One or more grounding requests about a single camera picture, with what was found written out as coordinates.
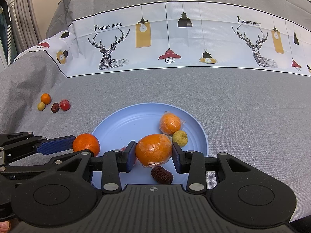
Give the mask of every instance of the fingernail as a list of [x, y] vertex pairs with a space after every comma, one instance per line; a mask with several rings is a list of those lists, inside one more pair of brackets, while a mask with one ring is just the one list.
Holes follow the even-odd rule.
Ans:
[[1, 228], [1, 229], [9, 229], [9, 228], [10, 228], [10, 223], [9, 223], [9, 221], [0, 222], [0, 228]]

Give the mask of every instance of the orange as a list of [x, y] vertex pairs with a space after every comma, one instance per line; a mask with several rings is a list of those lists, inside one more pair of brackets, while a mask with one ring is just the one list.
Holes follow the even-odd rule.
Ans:
[[181, 128], [181, 120], [173, 113], [165, 113], [160, 119], [160, 130], [168, 135], [172, 136], [176, 131]]
[[48, 105], [51, 101], [52, 101], [52, 98], [49, 94], [47, 93], [44, 93], [43, 95], [41, 95], [41, 101], [45, 104], [45, 105]]
[[73, 141], [73, 151], [78, 152], [81, 150], [89, 149], [94, 153], [94, 157], [99, 154], [100, 145], [95, 136], [92, 134], [84, 133], [76, 137]]
[[172, 142], [164, 134], [148, 135], [139, 140], [135, 153], [143, 166], [159, 166], [172, 156]]

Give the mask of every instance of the gray curtain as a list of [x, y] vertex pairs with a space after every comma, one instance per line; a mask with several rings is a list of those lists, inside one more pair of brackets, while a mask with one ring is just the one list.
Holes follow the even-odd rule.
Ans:
[[12, 20], [12, 34], [17, 53], [37, 45], [41, 42], [32, 0], [15, 0], [10, 8]]

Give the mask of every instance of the ridged black surface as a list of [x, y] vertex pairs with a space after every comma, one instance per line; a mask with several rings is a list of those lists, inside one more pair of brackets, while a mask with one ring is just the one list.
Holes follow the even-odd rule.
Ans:
[[188, 194], [181, 185], [128, 185], [119, 194], [105, 195], [97, 208], [79, 222], [43, 229], [20, 223], [12, 233], [290, 233], [282, 225], [273, 229], [246, 229], [225, 221], [202, 195]]

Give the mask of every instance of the dark brown wrinkled date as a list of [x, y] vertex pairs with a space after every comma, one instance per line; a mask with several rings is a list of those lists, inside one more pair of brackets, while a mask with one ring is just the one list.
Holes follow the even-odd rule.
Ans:
[[161, 166], [155, 166], [151, 170], [151, 176], [159, 183], [159, 184], [171, 184], [173, 182], [173, 174], [169, 171], [165, 170]]
[[59, 104], [58, 103], [54, 103], [52, 108], [51, 108], [53, 113], [56, 113], [57, 111], [59, 111]]

